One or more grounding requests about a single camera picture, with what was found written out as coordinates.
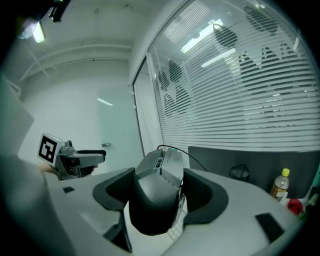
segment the white wall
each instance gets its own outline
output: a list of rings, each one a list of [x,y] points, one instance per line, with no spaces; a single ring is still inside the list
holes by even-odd
[[[149,22],[146,22],[144,30],[140,36],[136,37],[133,45],[132,54],[129,59],[129,84],[138,72],[143,59],[146,56],[147,49],[159,33],[161,28],[170,19],[170,17],[185,3],[187,0],[169,0],[163,6],[151,15]]]
[[[145,62],[134,83],[136,110],[145,155],[163,144],[155,91],[148,74]]]
[[[128,61],[96,60],[61,66],[49,72],[50,79],[39,73],[27,79],[21,100],[34,117],[19,151],[22,159],[41,163],[37,158],[42,133],[71,140],[76,149],[99,150],[101,147],[96,91],[125,85]],[[95,174],[108,171],[106,163]]]

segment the ceiling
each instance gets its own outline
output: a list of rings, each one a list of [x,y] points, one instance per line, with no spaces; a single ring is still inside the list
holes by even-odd
[[[33,36],[13,43],[2,71],[18,85],[49,68],[83,59],[129,59],[158,0],[71,0],[61,22],[42,19],[45,41]]]

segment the white panel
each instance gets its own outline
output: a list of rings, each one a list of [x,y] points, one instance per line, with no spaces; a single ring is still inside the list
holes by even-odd
[[[189,1],[148,56],[165,144],[320,150],[317,72],[298,33],[268,6]]]

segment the plastic bottle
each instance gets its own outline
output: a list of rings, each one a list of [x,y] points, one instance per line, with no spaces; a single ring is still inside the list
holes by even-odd
[[[284,196],[284,194],[288,190],[288,187],[289,187],[289,178],[288,178],[289,173],[290,173],[290,170],[287,169],[287,168],[284,168],[282,170],[282,174],[279,175],[274,180],[270,195],[273,196],[278,201],[281,200],[281,198]]]

